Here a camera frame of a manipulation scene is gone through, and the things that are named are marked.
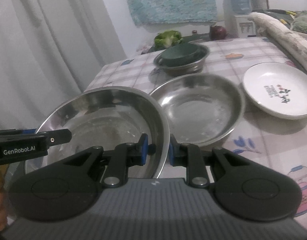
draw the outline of gray ribbed surface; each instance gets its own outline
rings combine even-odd
[[[56,223],[18,219],[4,236],[7,240],[294,240],[305,239],[307,231],[292,219],[240,220],[221,210],[206,190],[188,187],[183,179],[129,179],[121,188],[105,190],[78,217]]]

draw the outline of stainless steel bowl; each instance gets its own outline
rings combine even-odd
[[[68,128],[71,142],[50,147],[48,156],[25,162],[25,172],[59,161],[91,146],[112,150],[116,145],[138,142],[147,133],[156,153],[144,166],[129,169],[130,177],[157,178],[167,158],[170,133],[160,105],[146,93],[128,87],[87,91],[59,106],[36,132]]]
[[[199,45],[200,47],[200,53],[198,60],[196,60],[193,63],[177,66],[177,67],[168,67],[163,64],[163,60],[161,57],[161,54],[156,56],[156,58],[153,60],[154,65],[162,69],[164,72],[169,74],[170,76],[180,76],[180,75],[186,75],[190,73],[197,73],[203,69],[203,65],[205,63],[206,57],[209,56],[210,50],[208,47]]]
[[[241,89],[217,75],[177,77],[157,87],[150,95],[166,112],[170,133],[177,141],[200,147],[232,132],[245,109]]]

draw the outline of white plate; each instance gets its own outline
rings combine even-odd
[[[307,75],[295,67],[275,62],[249,68],[243,86],[254,103],[276,117],[307,117]]]

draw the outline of bowl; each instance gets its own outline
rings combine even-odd
[[[243,87],[263,111],[284,119],[307,117],[307,75],[283,63],[253,65],[243,78]]]
[[[197,73],[203,69],[205,59],[209,56],[210,50],[207,46],[198,45],[200,50],[197,54],[197,60],[186,65],[169,67],[164,64],[164,60],[161,58],[161,54],[156,56],[153,63],[158,68],[162,69],[170,76],[181,76],[190,73]]]
[[[47,156],[27,160],[25,173],[92,146],[113,150],[121,143],[136,143],[142,133],[148,134],[156,152],[147,156],[144,166],[129,168],[129,176],[157,178],[167,158],[167,117],[152,97],[137,89],[117,86],[87,91],[55,109],[36,132],[63,128],[71,131],[71,141],[50,147]]]
[[[163,64],[168,67],[186,65],[195,61],[195,56],[199,53],[199,50],[198,45],[183,43],[166,49],[161,53],[161,59]]]
[[[167,114],[170,133],[181,143],[200,147],[233,131],[244,114],[244,94],[217,75],[189,74],[173,78],[150,95]]]

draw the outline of tablecloth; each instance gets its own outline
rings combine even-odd
[[[217,74],[237,85],[245,71],[262,62],[280,62],[294,66],[267,38],[253,37],[201,43],[210,48],[203,73]],[[146,93],[171,79],[155,68],[153,52],[134,59],[104,66],[87,90],[105,86],[127,86]],[[234,131],[218,142],[228,150],[252,161],[286,174],[294,179],[303,191],[303,200],[295,219],[307,228],[307,118],[283,120],[258,109],[247,98],[244,117]],[[184,177],[185,169],[173,168],[166,163],[161,177]]]

